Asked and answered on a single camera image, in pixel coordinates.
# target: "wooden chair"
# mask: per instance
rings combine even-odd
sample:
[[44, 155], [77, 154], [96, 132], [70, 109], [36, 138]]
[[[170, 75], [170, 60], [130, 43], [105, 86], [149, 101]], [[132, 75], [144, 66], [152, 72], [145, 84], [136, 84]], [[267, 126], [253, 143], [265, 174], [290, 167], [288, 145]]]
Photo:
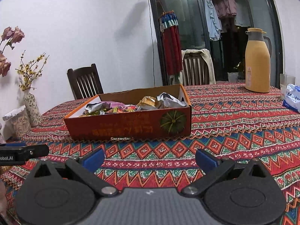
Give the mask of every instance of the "wooden chair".
[[75, 100], [103, 94], [96, 64], [67, 72]]
[[198, 86], [209, 85], [208, 65], [201, 53], [188, 53], [183, 58], [183, 85]]

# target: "flower vase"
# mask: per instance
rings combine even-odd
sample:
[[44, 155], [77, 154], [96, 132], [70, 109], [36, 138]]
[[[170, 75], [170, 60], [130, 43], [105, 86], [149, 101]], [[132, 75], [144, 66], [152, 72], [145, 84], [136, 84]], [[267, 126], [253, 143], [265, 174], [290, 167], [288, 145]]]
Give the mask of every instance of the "flower vase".
[[42, 116], [38, 109], [35, 96], [30, 93], [30, 89], [26, 89], [24, 92], [24, 105], [29, 116], [31, 127], [37, 126], [42, 122]]

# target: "yellow thermos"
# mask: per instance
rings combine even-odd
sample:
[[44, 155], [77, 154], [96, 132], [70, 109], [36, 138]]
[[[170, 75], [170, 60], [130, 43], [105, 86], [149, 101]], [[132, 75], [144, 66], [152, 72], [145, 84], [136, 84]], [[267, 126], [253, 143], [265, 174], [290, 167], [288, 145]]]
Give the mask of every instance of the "yellow thermos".
[[[259, 92], [270, 92], [270, 74], [271, 74], [271, 40], [262, 29], [249, 28], [246, 31], [248, 35], [248, 43], [245, 52], [245, 73], [246, 73], [246, 89]], [[269, 50], [265, 43], [266, 39], [269, 43]]]

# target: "screw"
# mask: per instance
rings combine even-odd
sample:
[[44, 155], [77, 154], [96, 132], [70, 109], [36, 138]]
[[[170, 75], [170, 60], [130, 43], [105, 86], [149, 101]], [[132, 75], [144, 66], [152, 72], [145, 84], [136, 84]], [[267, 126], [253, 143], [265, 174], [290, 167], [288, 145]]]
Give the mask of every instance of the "screw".
[[117, 189], [113, 186], [106, 186], [101, 189], [101, 192], [106, 195], [112, 195], [117, 192]]
[[194, 195], [198, 192], [198, 189], [193, 186], [187, 186], [183, 189], [183, 193], [188, 194], [188, 195]]

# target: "patterned tablecloth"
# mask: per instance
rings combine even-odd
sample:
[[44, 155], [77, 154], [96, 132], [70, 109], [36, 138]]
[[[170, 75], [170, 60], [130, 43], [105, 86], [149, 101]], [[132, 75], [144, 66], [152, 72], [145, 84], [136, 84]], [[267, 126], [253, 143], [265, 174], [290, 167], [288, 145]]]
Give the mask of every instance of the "patterned tablecloth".
[[[84, 102], [77, 100], [46, 112], [43, 123], [23, 139], [28, 145], [47, 143], [49, 158], [56, 161], [104, 148], [106, 159], [96, 174], [120, 190], [174, 186], [181, 190], [203, 176], [194, 159], [198, 148], [239, 162], [256, 157], [265, 164], [289, 202], [282, 224], [300, 225], [300, 114], [282, 106], [280, 91], [275, 88], [268, 94], [249, 92], [243, 84], [189, 86], [186, 90], [193, 106], [189, 137], [75, 142], [62, 118]], [[14, 196], [36, 162], [30, 160], [2, 175], [12, 217]]]

